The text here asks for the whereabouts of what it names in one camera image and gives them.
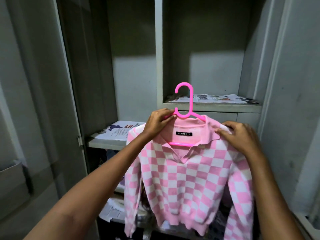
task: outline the sweater sleeve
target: sweater sleeve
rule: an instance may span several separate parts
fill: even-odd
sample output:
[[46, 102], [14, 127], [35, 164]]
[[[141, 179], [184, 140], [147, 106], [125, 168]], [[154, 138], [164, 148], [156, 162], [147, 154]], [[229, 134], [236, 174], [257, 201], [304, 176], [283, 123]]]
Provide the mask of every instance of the sweater sleeve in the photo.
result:
[[236, 154], [228, 179], [233, 206], [226, 224], [224, 240], [252, 239], [254, 199], [252, 177], [246, 158]]
[[[127, 145], [137, 136], [135, 128], [129, 131]], [[137, 228], [137, 213], [141, 196], [141, 165], [139, 156], [134, 160], [124, 176], [124, 232], [127, 237]]]

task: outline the plastic hanger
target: plastic hanger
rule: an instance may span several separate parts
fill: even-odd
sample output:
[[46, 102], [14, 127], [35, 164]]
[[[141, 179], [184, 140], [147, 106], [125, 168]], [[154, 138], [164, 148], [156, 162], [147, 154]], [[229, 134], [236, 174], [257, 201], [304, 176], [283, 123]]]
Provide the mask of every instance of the plastic hanger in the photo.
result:
[[[188, 118], [190, 116], [194, 116], [194, 117], [202, 120], [203, 122], [205, 122], [206, 121], [206, 117], [193, 112], [193, 87], [191, 86], [190, 83], [188, 83], [188, 82], [179, 83], [176, 86], [176, 89], [174, 90], [174, 92], [178, 93], [179, 88], [181, 88], [182, 86], [187, 86], [189, 88], [189, 90], [190, 90], [189, 112], [187, 114], [181, 114], [181, 113], [179, 113], [178, 108], [176, 107], [174, 109], [173, 114], [177, 115], [180, 118]], [[194, 146], [194, 144], [178, 143], [178, 142], [168, 142], [168, 144], [172, 145], [172, 146], [184, 146], [184, 147], [192, 147], [192, 146]]]

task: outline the door hinge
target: door hinge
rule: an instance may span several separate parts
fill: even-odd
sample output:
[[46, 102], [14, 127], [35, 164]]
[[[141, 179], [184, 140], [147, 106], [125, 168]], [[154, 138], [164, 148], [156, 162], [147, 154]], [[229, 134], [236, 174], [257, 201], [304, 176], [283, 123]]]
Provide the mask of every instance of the door hinge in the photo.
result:
[[78, 136], [77, 137], [78, 138], [78, 143], [79, 143], [79, 146], [83, 146], [83, 145], [85, 145], [85, 139], [84, 139], [84, 137], [83, 136]]

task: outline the person's left hand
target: person's left hand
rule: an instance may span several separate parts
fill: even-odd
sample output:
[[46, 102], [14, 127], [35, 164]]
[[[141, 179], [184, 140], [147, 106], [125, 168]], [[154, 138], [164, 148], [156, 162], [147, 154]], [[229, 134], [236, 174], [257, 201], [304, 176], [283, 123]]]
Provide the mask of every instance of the person's left hand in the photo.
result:
[[173, 112], [174, 109], [167, 108], [153, 111], [146, 122], [146, 125], [144, 126], [142, 134], [146, 135], [148, 139], [152, 140], [162, 131], [169, 121], [177, 117], [176, 115], [171, 115]]

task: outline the pink and white checkered sweater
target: pink and white checkered sweater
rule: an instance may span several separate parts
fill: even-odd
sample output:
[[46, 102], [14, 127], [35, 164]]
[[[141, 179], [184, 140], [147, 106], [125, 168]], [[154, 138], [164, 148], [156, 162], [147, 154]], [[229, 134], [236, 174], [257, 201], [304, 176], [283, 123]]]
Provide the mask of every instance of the pink and white checkered sweater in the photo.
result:
[[[223, 190], [228, 185], [233, 201], [225, 231], [225, 240], [251, 239], [253, 193], [251, 173], [245, 157], [214, 132], [231, 131], [207, 117], [176, 119], [150, 141], [125, 174], [125, 233], [136, 230], [141, 184], [159, 226], [185, 224], [204, 235], [217, 213]], [[130, 130], [127, 144], [144, 129]], [[176, 135], [192, 132], [192, 136]], [[191, 143], [191, 148], [170, 146], [167, 141]]]

